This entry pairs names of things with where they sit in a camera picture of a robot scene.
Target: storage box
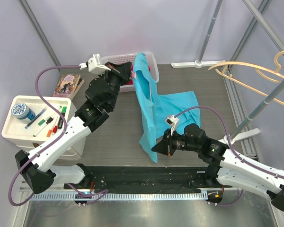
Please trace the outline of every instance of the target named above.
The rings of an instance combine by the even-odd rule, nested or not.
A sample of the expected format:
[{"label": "storage box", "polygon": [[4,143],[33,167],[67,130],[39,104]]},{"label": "storage box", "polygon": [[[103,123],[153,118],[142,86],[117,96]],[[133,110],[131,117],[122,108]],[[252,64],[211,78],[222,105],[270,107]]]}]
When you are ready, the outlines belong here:
[{"label": "storage box", "polygon": [[[65,119],[69,121],[76,112],[76,107],[71,102],[69,98],[60,98],[60,97],[44,97],[51,105],[57,109],[61,105],[66,106]],[[38,118],[34,123],[32,123],[27,129],[24,127],[27,125],[27,122],[23,122],[11,114],[12,107],[17,103],[27,104],[36,115],[47,105],[38,97],[38,96],[16,96],[11,104],[8,116],[6,118],[5,124],[2,129],[2,136],[9,141],[13,142],[20,149],[29,152],[31,149],[34,149],[33,143],[41,145],[43,142],[49,139],[47,137],[48,130],[53,127],[54,122],[49,123],[36,137],[33,137],[33,134],[40,128],[38,122],[42,119],[46,119],[54,113],[54,111],[47,107],[47,110]],[[59,159],[64,160],[78,160],[83,154],[83,148],[85,145],[85,139],[83,138],[76,142],[71,148],[63,153]]]},{"label": "storage box", "polygon": [[[148,66],[150,67],[151,77],[157,83],[159,81],[159,70],[158,70],[156,59],[153,56],[153,54],[150,52],[144,52],[144,54],[145,54]],[[101,64],[105,64],[108,61],[114,64],[122,64],[122,63],[130,61],[133,64],[137,55],[138,53],[130,53],[130,54],[120,54],[120,55],[101,57]],[[134,85],[124,85],[120,87],[120,92],[126,92],[126,91],[134,91]]]}]

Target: gray wood tabletop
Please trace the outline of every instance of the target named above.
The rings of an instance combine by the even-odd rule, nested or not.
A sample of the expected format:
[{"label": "gray wood tabletop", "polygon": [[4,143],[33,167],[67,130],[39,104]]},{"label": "gray wood tabletop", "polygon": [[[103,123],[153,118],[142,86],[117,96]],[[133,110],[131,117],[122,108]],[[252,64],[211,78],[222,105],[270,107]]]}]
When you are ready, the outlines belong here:
[{"label": "gray wood tabletop", "polygon": [[[224,118],[228,130],[236,128],[229,98],[223,78],[208,68],[173,69],[170,65],[158,65],[159,94],[171,94],[194,91],[199,105],[216,109]],[[85,101],[85,90],[89,82],[96,76],[86,71],[63,70],[62,73],[79,72],[85,83],[73,99],[79,108]],[[207,166],[197,157],[195,152],[176,151],[171,157],[158,154],[158,163],[150,160],[143,151],[139,140],[143,133],[141,111],[136,93],[125,92],[118,96],[115,110],[96,131],[86,138],[83,156],[80,160],[57,160],[56,165],[74,165],[83,163],[87,166]],[[201,128],[214,139],[221,139],[224,129],[215,113],[201,109]],[[242,153],[239,142],[235,149]]]}]

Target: white wall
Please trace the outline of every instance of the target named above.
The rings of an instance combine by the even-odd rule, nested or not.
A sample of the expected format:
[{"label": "white wall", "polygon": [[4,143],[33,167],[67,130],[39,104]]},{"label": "white wall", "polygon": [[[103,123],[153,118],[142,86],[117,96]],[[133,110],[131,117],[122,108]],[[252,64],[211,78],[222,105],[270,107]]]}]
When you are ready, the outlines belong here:
[{"label": "white wall", "polygon": [[[194,61],[217,0],[29,0],[61,64],[101,56],[153,52],[157,63]],[[224,0],[204,61],[229,59],[252,15]]]},{"label": "white wall", "polygon": [[[53,66],[45,48],[16,0],[0,0],[0,227],[9,227],[16,208],[8,202],[8,186],[17,171],[15,153],[19,149],[2,138],[1,130],[12,99],[17,95],[36,95],[35,78]],[[53,92],[58,73],[41,79],[41,91]]]},{"label": "white wall", "polygon": [[[264,17],[276,31],[284,43],[284,0],[272,1]],[[261,65],[272,70],[275,69],[273,57],[279,50],[267,36],[261,26],[257,26],[251,39],[241,53],[238,61],[245,61]],[[284,75],[284,57],[280,57]],[[265,93],[270,93],[276,83],[269,82],[260,77],[254,70],[247,67],[234,67],[234,77],[242,80]],[[250,113],[262,100],[258,95],[246,88],[240,87],[244,104]],[[277,96],[284,101],[284,91]],[[284,106],[272,102],[258,117],[252,121],[252,127],[258,127],[261,133],[255,137],[259,150],[257,151],[261,162],[277,168],[284,169]]]}]

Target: perforated metal strip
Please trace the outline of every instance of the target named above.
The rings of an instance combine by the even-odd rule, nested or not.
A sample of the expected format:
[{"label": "perforated metal strip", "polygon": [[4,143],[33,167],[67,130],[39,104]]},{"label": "perforated metal strip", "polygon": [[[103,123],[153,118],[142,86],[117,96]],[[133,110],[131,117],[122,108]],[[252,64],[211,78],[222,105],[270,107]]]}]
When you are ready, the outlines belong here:
[{"label": "perforated metal strip", "polygon": [[[92,201],[92,198],[75,198],[76,192],[44,192],[34,195],[31,201]],[[106,194],[101,201],[161,201],[161,200],[206,200],[207,191],[190,194]]]}]

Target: blue cloth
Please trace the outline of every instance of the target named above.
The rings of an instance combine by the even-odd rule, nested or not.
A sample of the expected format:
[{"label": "blue cloth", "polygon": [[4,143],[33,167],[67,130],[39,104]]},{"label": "blue cloth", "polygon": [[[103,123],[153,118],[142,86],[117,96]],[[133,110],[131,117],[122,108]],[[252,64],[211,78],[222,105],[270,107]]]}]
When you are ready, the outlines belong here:
[{"label": "blue cloth", "polygon": [[[156,139],[163,136],[164,131],[170,126],[164,121],[168,115],[176,115],[179,112],[197,106],[198,101],[193,91],[158,95],[157,83],[151,77],[145,54],[139,53],[134,61],[133,77],[138,102],[142,113],[142,126],[144,133],[140,139],[140,145],[154,162],[158,161],[157,153],[151,151],[156,145]],[[185,126],[195,123],[200,126],[200,110],[194,109],[180,115],[177,132],[184,133]]]}]

